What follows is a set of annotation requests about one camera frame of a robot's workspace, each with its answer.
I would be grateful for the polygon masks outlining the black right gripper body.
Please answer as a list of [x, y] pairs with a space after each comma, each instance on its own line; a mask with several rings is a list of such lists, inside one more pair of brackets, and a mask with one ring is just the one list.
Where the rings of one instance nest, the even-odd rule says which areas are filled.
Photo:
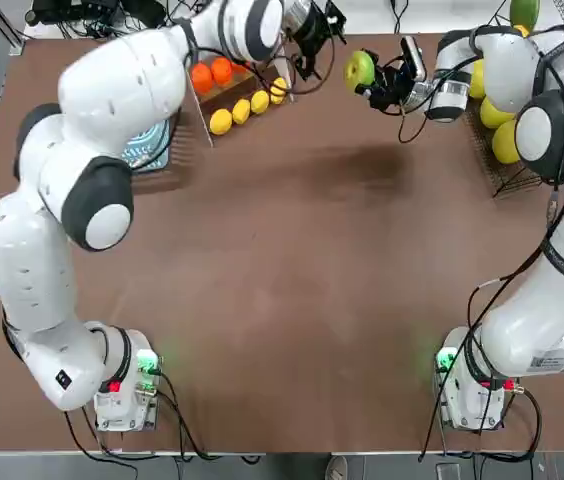
[[370, 87], [370, 106], [376, 110], [386, 112], [390, 106], [401, 106], [410, 95], [415, 81], [408, 64], [398, 60], [383, 66], [376, 65], [374, 81]]

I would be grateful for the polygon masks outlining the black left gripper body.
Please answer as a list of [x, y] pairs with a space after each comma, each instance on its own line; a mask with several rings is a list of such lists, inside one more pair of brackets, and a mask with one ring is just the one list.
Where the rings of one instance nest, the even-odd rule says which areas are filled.
[[331, 37], [326, 15], [315, 3], [301, 7], [298, 26], [292, 28], [292, 39], [303, 54], [318, 54]]

